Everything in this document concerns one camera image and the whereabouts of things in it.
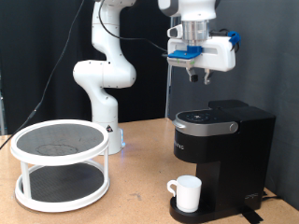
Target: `coffee maker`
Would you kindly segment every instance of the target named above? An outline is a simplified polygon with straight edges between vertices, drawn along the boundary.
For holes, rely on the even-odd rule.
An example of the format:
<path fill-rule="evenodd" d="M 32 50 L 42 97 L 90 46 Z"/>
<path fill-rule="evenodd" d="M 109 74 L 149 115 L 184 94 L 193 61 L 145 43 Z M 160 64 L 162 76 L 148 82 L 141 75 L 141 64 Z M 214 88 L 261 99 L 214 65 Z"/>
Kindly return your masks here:
<path fill-rule="evenodd" d="M 203 184 L 197 211 L 180 211 L 173 197 L 170 215 L 183 223 L 237 214 L 252 218 L 262 203 L 276 117 L 236 100 L 208 106 L 208 110 L 178 113 L 173 121 L 174 154 L 197 164 L 196 176 Z"/>

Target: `wooden table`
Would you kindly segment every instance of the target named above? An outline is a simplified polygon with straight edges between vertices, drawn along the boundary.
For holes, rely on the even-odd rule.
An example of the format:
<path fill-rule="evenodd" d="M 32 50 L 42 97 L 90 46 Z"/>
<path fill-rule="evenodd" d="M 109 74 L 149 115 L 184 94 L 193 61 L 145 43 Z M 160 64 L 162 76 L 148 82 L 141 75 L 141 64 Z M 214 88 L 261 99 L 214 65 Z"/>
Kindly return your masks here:
<path fill-rule="evenodd" d="M 169 215 L 172 194 L 166 183 L 180 175 L 195 175 L 195 164 L 180 161 L 173 153 L 175 128 L 169 119 L 120 124 L 126 147 L 109 156 L 110 188 L 98 202 L 77 211 L 47 214 L 21 207 L 14 189 L 21 174 L 20 162 L 10 153 L 10 144 L 0 151 L 0 223 L 177 223 Z M 1 143 L 7 136 L 1 137 Z M 95 161 L 103 162 L 99 156 Z M 265 190 L 269 196 L 274 195 Z M 282 200 L 263 202 L 257 213 L 264 224 L 299 223 L 299 213 Z M 239 216 L 209 223 L 249 224 Z"/>

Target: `button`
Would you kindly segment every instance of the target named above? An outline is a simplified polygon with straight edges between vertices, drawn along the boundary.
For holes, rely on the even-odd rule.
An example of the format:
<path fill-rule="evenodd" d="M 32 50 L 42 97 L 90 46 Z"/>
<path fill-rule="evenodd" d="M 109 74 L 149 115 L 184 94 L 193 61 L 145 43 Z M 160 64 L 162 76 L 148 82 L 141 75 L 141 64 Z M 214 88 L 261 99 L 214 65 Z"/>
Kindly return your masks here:
<path fill-rule="evenodd" d="M 237 130 L 237 124 L 236 123 L 233 123 L 231 126 L 230 126 L 230 131 L 231 133 L 235 133 Z"/>

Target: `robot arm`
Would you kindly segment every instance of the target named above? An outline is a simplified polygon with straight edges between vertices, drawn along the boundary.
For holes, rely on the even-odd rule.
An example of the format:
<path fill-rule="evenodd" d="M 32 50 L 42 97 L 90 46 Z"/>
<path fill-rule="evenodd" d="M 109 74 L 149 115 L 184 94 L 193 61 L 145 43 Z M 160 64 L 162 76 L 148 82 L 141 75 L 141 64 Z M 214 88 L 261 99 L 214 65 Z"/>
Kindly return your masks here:
<path fill-rule="evenodd" d="M 168 63 L 185 67 L 190 81 L 198 80 L 193 68 L 204 68 L 205 84 L 211 70 L 227 72 L 235 67 L 235 42 L 230 36 L 211 36 L 209 20 L 216 18 L 219 0 L 158 0 L 160 10 L 169 17 L 181 17 L 182 24 L 168 30 Z"/>

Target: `power cord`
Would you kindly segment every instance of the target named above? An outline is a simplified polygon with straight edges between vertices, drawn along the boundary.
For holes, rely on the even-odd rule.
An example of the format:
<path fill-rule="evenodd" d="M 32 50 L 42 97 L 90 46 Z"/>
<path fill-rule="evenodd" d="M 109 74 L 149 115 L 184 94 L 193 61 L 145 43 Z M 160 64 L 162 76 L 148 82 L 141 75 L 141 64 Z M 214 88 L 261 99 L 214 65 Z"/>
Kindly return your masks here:
<path fill-rule="evenodd" d="M 110 35 L 113 35 L 107 28 L 106 26 L 103 24 L 102 22 L 102 19 L 101 19 L 101 9 L 102 9 L 102 6 L 104 4 L 105 0 L 102 0 L 101 1 L 101 5 L 100 5 L 100 9 L 99 9 L 99 20 L 103 26 L 103 28 L 110 34 Z M 116 36 L 116 35 L 113 35 L 114 37 L 118 38 L 118 39 L 122 39 L 122 40 L 143 40 L 143 41 L 147 41 L 148 43 L 150 43 L 152 46 L 156 47 L 157 49 L 160 49 L 164 52 L 167 52 L 167 49 L 163 49 L 163 48 L 160 48 L 158 45 L 154 44 L 153 42 L 151 42 L 150 40 L 148 40 L 147 38 L 124 38 L 124 37 L 120 37 L 120 36 Z"/>
<path fill-rule="evenodd" d="M 48 79 L 46 88 L 45 88 L 45 90 L 44 90 L 44 92 L 43 92 L 43 95 L 42 95 L 42 98 L 41 98 L 40 102 L 38 103 L 38 105 L 36 106 L 36 108 L 31 112 L 31 114 L 29 115 L 29 117 L 27 118 L 27 120 L 23 123 L 23 125 L 22 125 L 16 132 L 14 132 L 14 134 L 12 134 L 12 135 L 7 139 L 7 141 L 6 141 L 4 144 L 2 144 L 2 146 L 0 146 L 0 150 L 7 144 L 7 142 L 8 142 L 8 141 L 9 141 L 9 140 L 10 140 L 10 139 L 11 139 L 11 138 L 12 138 L 12 137 L 13 137 L 19 130 L 21 130 L 21 129 L 22 129 L 22 128 L 23 128 L 23 127 L 24 127 L 24 126 L 31 120 L 31 119 L 32 119 L 32 117 L 36 114 L 36 111 L 38 110 L 38 108 L 39 108 L 39 107 L 41 106 L 41 104 L 43 103 L 44 98 L 45 98 L 45 95 L 46 95 L 46 91 L 47 91 L 48 86 L 49 86 L 49 84 L 50 84 L 50 80 L 51 80 L 51 78 L 52 78 L 52 76 L 53 76 L 53 74 L 54 74 L 54 72 L 55 72 L 55 70 L 56 70 L 58 64 L 60 63 L 60 61 L 61 61 L 62 58 L 64 57 L 64 54 L 65 54 L 65 51 L 66 51 L 66 48 L 67 48 L 67 46 L 68 46 L 68 42 L 69 42 L 69 39 L 70 39 L 70 36 L 71 36 L 71 33 L 72 33 L 72 29 L 73 29 L 74 23 L 75 23 L 75 21 L 76 21 L 76 18 L 77 18 L 77 16 L 78 16 L 79 12 L 80 12 L 81 9 L 82 9 L 82 6 L 83 6 L 83 4 L 84 4 L 84 1 L 85 1 L 85 0 L 82 0 L 81 5 L 80 5 L 80 7 L 79 7 L 79 9 L 78 9 L 78 12 L 77 12 L 75 18 L 73 19 L 72 25 L 71 25 L 71 27 L 70 27 L 70 29 L 69 29 L 69 32 L 68 32 L 68 37 L 67 37 L 66 43 L 65 43 L 65 45 L 64 45 L 64 50 L 63 50 L 62 54 L 60 55 L 60 57 L 59 57 L 57 63 L 55 64 L 55 66 L 54 66 L 52 72 L 50 73 L 50 77 L 49 77 L 49 79 Z"/>

